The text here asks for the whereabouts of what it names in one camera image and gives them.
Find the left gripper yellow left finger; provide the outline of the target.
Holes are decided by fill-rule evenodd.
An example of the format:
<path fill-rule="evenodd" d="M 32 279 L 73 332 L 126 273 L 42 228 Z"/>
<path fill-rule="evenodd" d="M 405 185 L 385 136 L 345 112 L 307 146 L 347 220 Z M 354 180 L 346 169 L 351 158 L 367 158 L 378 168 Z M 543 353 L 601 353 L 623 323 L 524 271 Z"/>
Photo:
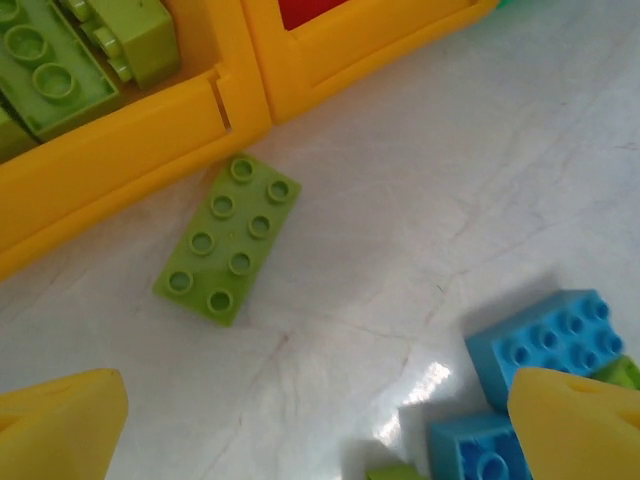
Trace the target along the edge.
<path fill-rule="evenodd" d="M 103 479 L 128 414 L 116 369 L 89 370 L 1 395 L 3 479 Z"/>

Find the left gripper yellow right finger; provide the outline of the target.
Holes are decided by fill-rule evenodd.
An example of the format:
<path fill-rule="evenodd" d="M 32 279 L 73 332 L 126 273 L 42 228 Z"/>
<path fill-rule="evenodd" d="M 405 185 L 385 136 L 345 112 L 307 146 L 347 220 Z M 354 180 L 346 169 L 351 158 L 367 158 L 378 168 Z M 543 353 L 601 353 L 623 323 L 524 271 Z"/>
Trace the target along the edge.
<path fill-rule="evenodd" d="M 637 390 L 522 368 L 507 407 L 535 479 L 639 477 Z"/>

